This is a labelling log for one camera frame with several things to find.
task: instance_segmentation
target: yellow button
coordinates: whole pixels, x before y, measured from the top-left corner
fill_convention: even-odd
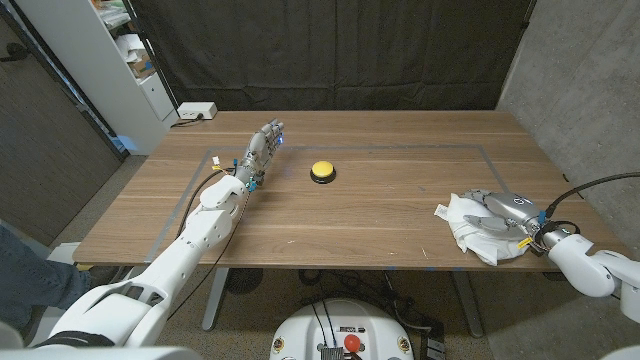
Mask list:
[[[328,161],[318,161],[311,168],[313,175],[319,178],[325,178],[333,173],[333,165]]]

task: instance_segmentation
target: white robot body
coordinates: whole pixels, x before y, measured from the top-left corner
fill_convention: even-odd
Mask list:
[[[413,349],[402,326],[382,310],[352,299],[328,299],[324,304],[318,302],[298,310],[276,331],[269,358],[320,360],[325,338],[327,347],[342,347],[346,354],[348,335],[360,340],[356,354],[362,359],[413,360]]]

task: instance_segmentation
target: gray tape line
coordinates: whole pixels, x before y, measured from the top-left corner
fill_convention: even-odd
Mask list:
[[[480,154],[482,154],[482,157],[484,158],[485,162],[487,163],[487,166],[489,166],[489,169],[493,173],[493,176],[495,176],[496,180],[498,181],[498,183],[502,187],[502,190],[504,192],[508,192],[509,191],[509,188],[507,188],[507,185],[504,183],[504,181],[500,177],[500,174],[498,173],[498,170],[496,170],[495,166],[493,166],[493,163],[491,162],[491,159],[489,158],[489,155],[487,155],[487,152],[484,150],[484,147],[482,147],[482,145],[477,145],[477,144],[443,144],[443,145],[438,145],[438,144],[418,145],[418,144],[416,144],[416,145],[393,145],[393,146],[388,146],[388,145],[287,146],[287,147],[283,146],[281,149],[282,150],[384,150],[384,149],[420,149],[420,148],[426,148],[426,149],[435,149],[435,148],[444,148],[444,149],[478,149],[478,151],[480,151]],[[178,216],[178,211],[180,211],[180,208],[182,207],[182,204],[187,199],[187,195],[189,194],[189,191],[191,191],[191,188],[195,184],[195,181],[198,178],[198,176],[200,175],[200,172],[202,171],[202,169],[204,167],[204,164],[206,164],[208,159],[211,157],[211,154],[214,153],[215,151],[242,151],[242,150],[245,150],[245,149],[246,149],[246,147],[241,147],[241,146],[218,146],[218,147],[211,147],[211,148],[209,148],[207,150],[206,154],[202,158],[202,161],[200,162],[200,166],[198,166],[198,169],[193,174],[193,177],[191,178],[191,181],[189,182],[189,185],[184,190],[184,193],[182,193],[182,196],[180,197],[180,200],[178,201],[178,204],[173,209],[173,212],[171,213],[171,215],[167,219],[167,222],[165,223],[164,228],[162,229],[162,232],[156,238],[156,241],[153,243],[153,246],[151,247],[151,250],[149,250],[149,253],[147,254],[147,257],[144,260],[145,263],[150,263],[151,262],[151,260],[153,259],[153,256],[158,251],[158,248],[160,248],[160,245],[162,245],[162,242],[164,241],[164,238],[166,237],[167,232],[169,231],[169,228],[171,227],[171,224],[173,223],[173,221]]]
[[[151,250],[149,250],[147,257],[144,259],[144,262],[146,264],[151,263],[151,261],[153,260],[153,256],[158,251],[158,248],[160,247],[160,245],[162,245],[162,242],[164,241],[165,236],[167,236],[167,233],[169,232],[169,228],[171,227],[171,224],[176,219],[176,216],[178,215],[178,211],[180,211],[182,204],[184,204],[185,200],[187,200],[187,195],[189,194],[189,191],[191,191],[191,188],[193,187],[193,185],[196,183],[196,180],[198,179],[198,175],[200,175],[200,172],[202,171],[204,164],[206,164],[207,159],[211,157],[211,152],[213,151],[213,149],[214,148],[209,148],[209,150],[207,150],[204,157],[200,161],[200,165],[198,165],[198,169],[196,170],[195,173],[193,173],[193,176],[191,177],[191,181],[189,181],[189,185],[187,185],[187,188],[182,193],[182,196],[180,197],[180,200],[178,200],[176,207],[173,209],[173,212],[171,212],[171,215],[169,215],[167,222],[164,224],[164,228],[162,228],[160,235],[158,235],[158,237],[156,238],[156,241],[153,243],[153,246],[151,246]]]
[[[487,152],[484,150],[484,147],[482,145],[477,145],[477,147],[478,147],[478,150],[480,150],[480,153],[482,154],[484,161],[486,161],[487,165],[489,165],[489,169],[491,169],[493,176],[496,177],[496,180],[498,180],[498,184],[500,184],[500,186],[502,187],[502,191],[509,192],[509,188],[507,187],[507,184],[500,177],[500,174],[498,173],[498,170],[496,169],[496,167],[493,166],[493,163],[489,158],[489,154],[487,154]]]

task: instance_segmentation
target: red emergency stop button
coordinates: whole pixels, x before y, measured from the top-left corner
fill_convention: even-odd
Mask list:
[[[349,352],[358,352],[360,350],[360,338],[353,334],[347,335],[344,338],[344,347],[349,350]]]

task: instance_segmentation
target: black curtain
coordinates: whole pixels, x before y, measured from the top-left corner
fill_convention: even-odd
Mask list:
[[[133,8],[178,103],[491,110],[529,2],[135,0]]]

